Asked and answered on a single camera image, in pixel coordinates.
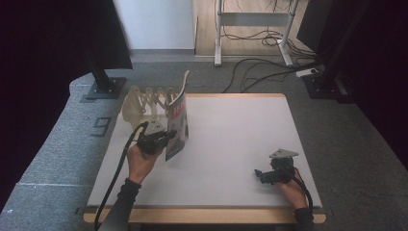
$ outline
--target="hand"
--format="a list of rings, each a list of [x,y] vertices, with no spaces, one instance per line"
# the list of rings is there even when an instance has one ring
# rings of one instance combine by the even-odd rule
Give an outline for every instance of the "hand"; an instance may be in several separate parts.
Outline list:
[[[150,173],[162,152],[163,150],[154,155],[148,155],[142,153],[136,145],[129,148],[127,152],[129,180],[141,185],[141,182]]]
[[[296,177],[300,182],[303,183],[297,168],[294,169],[294,177]],[[305,192],[300,188],[300,186],[291,180],[287,184],[285,183],[275,183],[285,195],[286,199],[293,205],[295,209],[307,208],[306,195]]]

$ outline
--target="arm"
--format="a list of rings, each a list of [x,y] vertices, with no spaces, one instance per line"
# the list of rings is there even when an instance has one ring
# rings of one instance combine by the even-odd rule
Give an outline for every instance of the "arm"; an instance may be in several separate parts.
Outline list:
[[[295,170],[294,176],[301,182],[302,179],[298,170]],[[291,180],[287,184],[276,183],[285,195],[286,199],[293,205],[294,218],[296,219],[296,231],[312,231],[315,230],[315,224],[313,223],[313,214],[309,209],[304,191],[294,180]]]
[[[117,201],[99,228],[99,231],[127,229],[129,216],[132,212],[135,197],[141,188],[141,182],[150,173],[161,153],[146,155],[136,145],[129,148],[127,152],[129,177],[120,188]]]

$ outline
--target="magazine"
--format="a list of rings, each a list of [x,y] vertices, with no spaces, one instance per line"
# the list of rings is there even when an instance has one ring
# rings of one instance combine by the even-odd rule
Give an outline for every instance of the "magazine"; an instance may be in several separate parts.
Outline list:
[[[166,161],[180,152],[189,138],[189,126],[187,123],[185,87],[189,71],[184,74],[183,86],[178,94],[171,91],[166,93],[167,104],[167,131],[176,131],[176,135],[168,142],[166,148]]]

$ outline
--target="white metal frame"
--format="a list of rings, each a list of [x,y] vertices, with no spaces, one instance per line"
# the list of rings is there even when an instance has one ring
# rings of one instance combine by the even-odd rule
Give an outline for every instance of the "white metal frame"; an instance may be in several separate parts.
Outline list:
[[[298,0],[293,0],[289,13],[223,13],[222,1],[218,0],[217,11],[217,40],[215,65],[221,66],[221,27],[222,26],[271,26],[286,27],[282,39],[278,40],[279,49],[286,65],[293,65],[286,43],[293,24]]]

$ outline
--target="black sleeve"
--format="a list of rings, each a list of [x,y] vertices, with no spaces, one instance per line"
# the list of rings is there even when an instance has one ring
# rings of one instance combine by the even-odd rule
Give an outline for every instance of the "black sleeve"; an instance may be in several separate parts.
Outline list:
[[[313,214],[309,208],[296,209],[294,211],[296,219],[296,231],[313,231],[315,224],[313,223]]]
[[[141,185],[126,178],[125,184],[120,188],[117,201],[108,213],[99,231],[127,230],[129,216],[132,212],[135,197],[139,193]]]

